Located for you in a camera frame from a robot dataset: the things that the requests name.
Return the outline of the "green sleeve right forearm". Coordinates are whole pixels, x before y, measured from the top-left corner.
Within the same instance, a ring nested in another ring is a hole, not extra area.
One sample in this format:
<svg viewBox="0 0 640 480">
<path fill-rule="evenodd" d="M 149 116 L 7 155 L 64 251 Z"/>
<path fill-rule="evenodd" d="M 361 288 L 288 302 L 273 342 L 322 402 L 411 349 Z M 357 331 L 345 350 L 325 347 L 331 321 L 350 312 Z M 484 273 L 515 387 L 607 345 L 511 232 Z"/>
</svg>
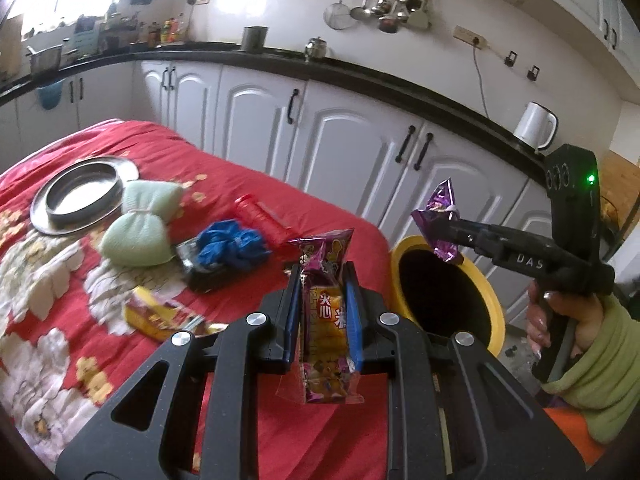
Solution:
<svg viewBox="0 0 640 480">
<path fill-rule="evenodd" d="M 609 444 L 639 402 L 639 322 L 613 296 L 602 299 L 603 323 L 590 348 L 555 382 L 542 386 L 585 417 L 590 437 Z"/>
</svg>

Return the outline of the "right hand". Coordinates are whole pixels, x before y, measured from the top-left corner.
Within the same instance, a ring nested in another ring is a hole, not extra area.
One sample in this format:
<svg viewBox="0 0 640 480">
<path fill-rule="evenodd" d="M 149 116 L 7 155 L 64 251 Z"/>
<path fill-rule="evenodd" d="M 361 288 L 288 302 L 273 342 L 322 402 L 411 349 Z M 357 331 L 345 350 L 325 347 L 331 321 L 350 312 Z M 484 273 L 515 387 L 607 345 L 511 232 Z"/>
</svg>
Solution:
<svg viewBox="0 0 640 480">
<path fill-rule="evenodd" d="M 529 285 L 526 334 L 529 347 L 537 358 L 543 348 L 551 347 L 549 330 L 552 315 L 564 315 L 577 322 L 570 356 L 584 354 L 596 340 L 603 323 L 604 310 L 597 296 L 582 297 L 562 292 L 542 292 L 536 282 Z"/>
</svg>

